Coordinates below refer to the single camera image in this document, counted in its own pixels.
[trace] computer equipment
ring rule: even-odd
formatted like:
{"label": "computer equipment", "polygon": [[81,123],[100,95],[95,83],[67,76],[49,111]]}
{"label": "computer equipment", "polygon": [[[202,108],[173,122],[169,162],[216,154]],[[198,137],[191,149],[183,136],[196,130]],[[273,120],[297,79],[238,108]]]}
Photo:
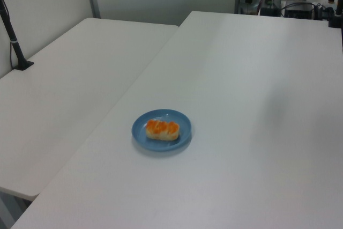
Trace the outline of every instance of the computer equipment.
{"label": "computer equipment", "polygon": [[286,1],[285,17],[296,19],[312,19],[313,6],[311,2]]}
{"label": "computer equipment", "polygon": [[260,8],[261,16],[281,16],[281,0],[264,0]]}

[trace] table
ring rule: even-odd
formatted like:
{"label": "table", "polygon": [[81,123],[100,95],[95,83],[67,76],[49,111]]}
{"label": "table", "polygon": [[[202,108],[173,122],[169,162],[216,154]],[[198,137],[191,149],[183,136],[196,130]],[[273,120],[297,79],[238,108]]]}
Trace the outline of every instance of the table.
{"label": "table", "polygon": [[[342,82],[340,29],[192,12],[13,229],[340,228]],[[187,146],[132,139],[159,108]]]}
{"label": "table", "polygon": [[0,80],[0,190],[33,200],[177,26],[86,19]]}

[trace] white table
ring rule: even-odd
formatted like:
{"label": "white table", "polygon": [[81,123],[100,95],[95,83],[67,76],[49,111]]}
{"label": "white table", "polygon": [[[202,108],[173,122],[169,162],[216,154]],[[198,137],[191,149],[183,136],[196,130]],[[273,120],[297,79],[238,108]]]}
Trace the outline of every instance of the white table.
{"label": "white table", "polygon": [[[342,84],[339,29],[193,12],[13,229],[340,228]],[[189,145],[135,143],[158,108]]]}
{"label": "white table", "polygon": [[0,80],[0,190],[33,200],[177,26],[86,19]]}

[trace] blue plate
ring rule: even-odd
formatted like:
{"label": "blue plate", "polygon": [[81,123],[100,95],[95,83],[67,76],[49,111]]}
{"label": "blue plate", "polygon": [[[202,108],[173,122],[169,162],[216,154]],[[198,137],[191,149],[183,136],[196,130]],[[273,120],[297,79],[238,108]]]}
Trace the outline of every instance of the blue plate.
{"label": "blue plate", "polygon": [[[150,120],[174,121],[180,125],[180,134],[174,141],[161,141],[146,137],[145,127]],[[188,117],[171,109],[157,109],[141,115],[132,125],[132,135],[139,145],[153,151],[167,151],[182,147],[191,139],[192,126]]]}

